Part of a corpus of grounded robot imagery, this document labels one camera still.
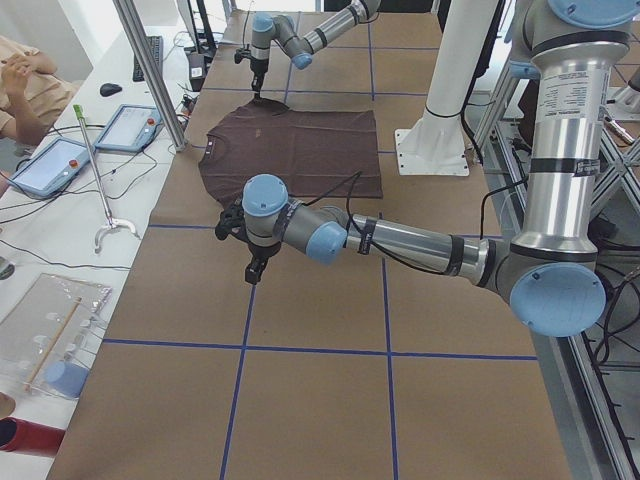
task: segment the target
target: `computer mouse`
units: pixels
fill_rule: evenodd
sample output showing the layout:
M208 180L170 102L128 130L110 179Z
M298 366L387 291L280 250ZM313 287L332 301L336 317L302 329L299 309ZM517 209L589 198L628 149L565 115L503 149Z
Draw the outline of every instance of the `computer mouse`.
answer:
M117 83L105 83L100 87L100 95L103 97L110 97L114 93L122 91L122 87Z

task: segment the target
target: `red cylinder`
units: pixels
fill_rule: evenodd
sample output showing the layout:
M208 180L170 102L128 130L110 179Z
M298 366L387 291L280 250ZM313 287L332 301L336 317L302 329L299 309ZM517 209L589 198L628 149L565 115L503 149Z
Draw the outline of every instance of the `red cylinder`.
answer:
M0 420L0 451L55 457L65 431L7 417Z

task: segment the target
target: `tablet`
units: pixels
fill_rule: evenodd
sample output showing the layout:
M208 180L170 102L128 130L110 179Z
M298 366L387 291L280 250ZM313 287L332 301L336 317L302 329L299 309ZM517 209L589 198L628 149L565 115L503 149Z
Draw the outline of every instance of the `tablet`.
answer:
M94 146L99 150L140 152L153 141L160 123L155 107L120 105Z
M14 173L9 183L47 198L69 183L88 162L89 152L84 144L58 137Z

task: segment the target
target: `dark brown fabric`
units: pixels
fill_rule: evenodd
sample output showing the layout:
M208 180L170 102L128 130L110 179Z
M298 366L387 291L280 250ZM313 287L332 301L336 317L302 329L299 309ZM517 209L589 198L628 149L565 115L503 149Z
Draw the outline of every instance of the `dark brown fabric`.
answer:
M291 195L315 197L362 171L353 196L382 197L372 111L296 112L262 99L237 108L207 135L200 175L225 207L260 173L280 177ZM346 196L349 186L330 196Z

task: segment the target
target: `white desk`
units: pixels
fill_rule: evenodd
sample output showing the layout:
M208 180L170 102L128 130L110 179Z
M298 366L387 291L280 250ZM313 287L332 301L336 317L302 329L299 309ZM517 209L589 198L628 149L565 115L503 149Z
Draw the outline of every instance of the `white desk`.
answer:
M182 95L181 85L188 84L188 65L182 48L175 47L174 37L180 29L177 27L147 28L149 35L164 37L163 78L174 105L178 105ZM87 123L104 125L121 104L153 105L153 98L145 82L133 83L131 80L133 53L124 34L121 34L104 58L96 66L82 85L72 103L83 106ZM122 92L103 98L99 94L103 83L117 83ZM60 116L56 128L76 126L78 122L72 105ZM96 138L99 130L91 130L90 136ZM40 148L48 144L56 134L42 142ZM65 131L64 136L82 141L79 130ZM169 167L173 160L174 149L166 131L161 131L155 141L146 149L146 153L155 159L157 166L138 179L121 199L110 201L113 214L135 223L140 235L144 235L151 209L154 207L162 189ZM129 160L131 155L99 153L97 160L101 172L109 172ZM103 177L107 195L117 196L130 182L153 166L154 162L144 155L133 158L126 166ZM73 181L68 190L75 191L93 180L90 167L86 167ZM95 189L95 183L85 189ZM10 189L0 200L0 222L19 217L37 208L40 204L4 209L29 202L24 195ZM39 212L21 220L6 224L0 223L0 238L17 247L28 249L50 261L67 264L98 264L131 266L140 240L126 230L107 235L102 242L102 252L94 253L94 235L106 222L100 197L97 193L84 195L64 195ZM112 287L113 291L107 305L101 312L105 320L111 318L115 304L122 292L128 272L81 268L69 270L65 267L51 266L30 256L0 244L0 255L12 262L15 273L7 280L0 281L0 320L20 301L29 287L41 273L58 274L80 280L98 282ZM9 385L0 377L0 391L15 392L16 385ZM66 428L76 403L45 396L21 396L17 398L17 408L13 413L18 418ZM0 452L0 471L3 480L44 479L51 467L52 459Z

